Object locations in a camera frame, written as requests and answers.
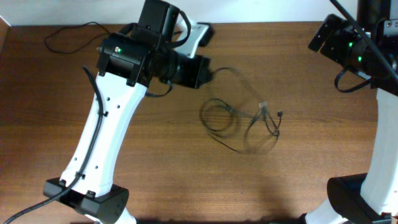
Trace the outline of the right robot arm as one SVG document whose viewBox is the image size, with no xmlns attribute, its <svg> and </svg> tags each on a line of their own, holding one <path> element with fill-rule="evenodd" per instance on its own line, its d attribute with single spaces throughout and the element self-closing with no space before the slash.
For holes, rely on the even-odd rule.
<svg viewBox="0 0 398 224">
<path fill-rule="evenodd" d="M 334 79 L 340 93 L 373 90 L 360 100 L 377 124 L 369 169 L 332 177 L 326 199 L 300 223 L 395 223 L 397 221 L 397 2 L 359 1 L 352 16 L 338 1 L 309 43 L 341 66 Z"/>
</svg>

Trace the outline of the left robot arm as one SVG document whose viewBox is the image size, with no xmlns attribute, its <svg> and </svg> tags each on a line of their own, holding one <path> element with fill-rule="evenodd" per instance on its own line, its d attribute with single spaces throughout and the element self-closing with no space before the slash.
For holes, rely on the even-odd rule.
<svg viewBox="0 0 398 224">
<path fill-rule="evenodd" d="M 212 79 L 208 58 L 197 55 L 214 30 L 165 1 L 146 1 L 137 23 L 110 34 L 99 47 L 95 95 L 77 148 L 44 194 L 96 223 L 134 223 L 127 189 L 113 182 L 131 118 L 153 78 L 197 89 Z"/>
</svg>

